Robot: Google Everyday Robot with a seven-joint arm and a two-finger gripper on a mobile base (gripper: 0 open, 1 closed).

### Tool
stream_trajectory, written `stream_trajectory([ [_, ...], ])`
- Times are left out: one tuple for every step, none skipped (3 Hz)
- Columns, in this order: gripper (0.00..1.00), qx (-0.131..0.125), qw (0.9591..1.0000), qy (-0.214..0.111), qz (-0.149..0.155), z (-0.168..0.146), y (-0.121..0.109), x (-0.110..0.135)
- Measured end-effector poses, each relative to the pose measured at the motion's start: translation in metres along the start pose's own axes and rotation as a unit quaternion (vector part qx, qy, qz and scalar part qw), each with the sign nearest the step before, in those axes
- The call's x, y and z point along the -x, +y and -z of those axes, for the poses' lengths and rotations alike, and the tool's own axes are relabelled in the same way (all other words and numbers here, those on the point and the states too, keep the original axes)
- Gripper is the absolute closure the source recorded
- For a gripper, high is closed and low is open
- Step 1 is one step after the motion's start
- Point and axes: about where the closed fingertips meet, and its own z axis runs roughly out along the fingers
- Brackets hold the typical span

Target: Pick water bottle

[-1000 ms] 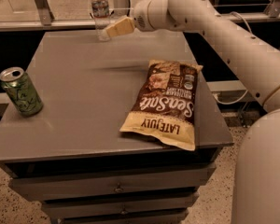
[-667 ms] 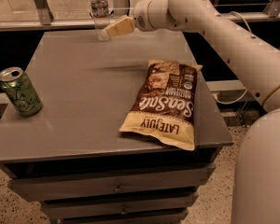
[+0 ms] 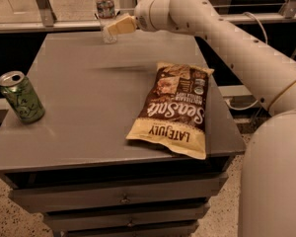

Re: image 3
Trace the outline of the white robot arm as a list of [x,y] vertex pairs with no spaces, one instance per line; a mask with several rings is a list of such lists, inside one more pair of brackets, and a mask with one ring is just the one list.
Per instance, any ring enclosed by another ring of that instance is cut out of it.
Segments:
[[296,61],[223,19],[209,0],[141,0],[111,35],[166,30],[204,39],[270,114],[243,160],[239,237],[296,237]]

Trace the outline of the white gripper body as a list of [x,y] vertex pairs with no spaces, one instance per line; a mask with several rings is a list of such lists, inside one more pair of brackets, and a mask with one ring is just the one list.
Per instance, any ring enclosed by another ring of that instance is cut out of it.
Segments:
[[172,31],[170,0],[141,0],[134,9],[137,27],[146,32]]

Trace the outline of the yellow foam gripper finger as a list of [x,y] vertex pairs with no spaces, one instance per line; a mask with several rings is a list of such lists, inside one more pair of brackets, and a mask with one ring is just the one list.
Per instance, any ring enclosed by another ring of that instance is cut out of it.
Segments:
[[133,16],[124,14],[106,26],[106,32],[110,36],[133,33],[137,29],[136,21]]

